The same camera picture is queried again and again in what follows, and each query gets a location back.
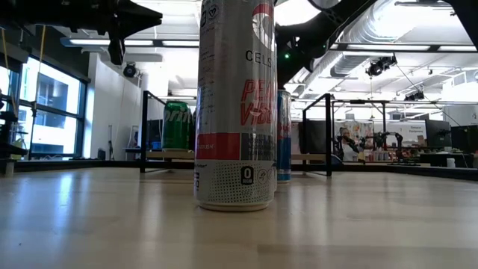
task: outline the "energy drink can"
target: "energy drink can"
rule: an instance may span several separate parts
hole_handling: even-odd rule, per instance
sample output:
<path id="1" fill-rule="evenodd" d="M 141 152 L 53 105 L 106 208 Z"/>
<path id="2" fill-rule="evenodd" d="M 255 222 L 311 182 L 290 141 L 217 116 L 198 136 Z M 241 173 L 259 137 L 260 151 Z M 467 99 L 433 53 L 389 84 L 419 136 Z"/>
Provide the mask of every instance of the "energy drink can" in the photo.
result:
<path id="1" fill-rule="evenodd" d="M 291 180 L 292 163 L 292 118 L 291 94 L 280 90 L 277 96 L 277 182 Z"/>
<path id="2" fill-rule="evenodd" d="M 266 208 L 276 189 L 273 0 L 204 0 L 194 194 L 203 208 Z"/>

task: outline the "security camera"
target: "security camera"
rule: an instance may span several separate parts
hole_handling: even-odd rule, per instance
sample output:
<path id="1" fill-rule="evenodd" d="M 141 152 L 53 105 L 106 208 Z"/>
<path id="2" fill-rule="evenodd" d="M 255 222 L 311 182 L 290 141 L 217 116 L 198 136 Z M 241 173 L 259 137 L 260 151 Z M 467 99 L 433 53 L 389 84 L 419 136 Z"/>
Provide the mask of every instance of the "security camera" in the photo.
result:
<path id="1" fill-rule="evenodd" d="M 125 69 L 122 71 L 126 78 L 135 78 L 139 74 L 136 69 L 136 63 L 127 63 Z"/>

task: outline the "silver can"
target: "silver can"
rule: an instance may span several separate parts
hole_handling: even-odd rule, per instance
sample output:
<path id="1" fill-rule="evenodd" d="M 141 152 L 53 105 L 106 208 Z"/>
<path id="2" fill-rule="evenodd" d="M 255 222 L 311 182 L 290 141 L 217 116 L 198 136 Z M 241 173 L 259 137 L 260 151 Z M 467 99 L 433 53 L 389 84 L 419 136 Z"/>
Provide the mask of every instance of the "silver can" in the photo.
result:
<path id="1" fill-rule="evenodd" d="M 273 0 L 204 0 L 194 195 L 203 208 L 266 208 L 276 189 Z"/>

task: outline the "red bull can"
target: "red bull can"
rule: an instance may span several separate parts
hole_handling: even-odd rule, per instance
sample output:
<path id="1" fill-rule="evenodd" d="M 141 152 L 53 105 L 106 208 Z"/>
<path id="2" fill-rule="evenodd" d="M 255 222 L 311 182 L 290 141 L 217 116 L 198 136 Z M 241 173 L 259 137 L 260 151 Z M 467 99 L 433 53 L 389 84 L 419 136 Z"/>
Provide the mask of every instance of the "red bull can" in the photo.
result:
<path id="1" fill-rule="evenodd" d="M 292 97 L 286 90 L 280 90 L 277 96 L 277 182 L 291 180 L 292 164 Z"/>

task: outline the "monitor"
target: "monitor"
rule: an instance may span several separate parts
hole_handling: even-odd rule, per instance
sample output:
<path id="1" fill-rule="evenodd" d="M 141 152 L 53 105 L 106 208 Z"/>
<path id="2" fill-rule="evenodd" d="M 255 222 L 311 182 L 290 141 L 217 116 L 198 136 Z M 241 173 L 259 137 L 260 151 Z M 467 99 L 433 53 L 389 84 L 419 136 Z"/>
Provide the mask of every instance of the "monitor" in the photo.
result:
<path id="1" fill-rule="evenodd" d="M 442 120 L 425 120 L 426 140 L 430 147 L 452 146 L 451 126 Z"/>

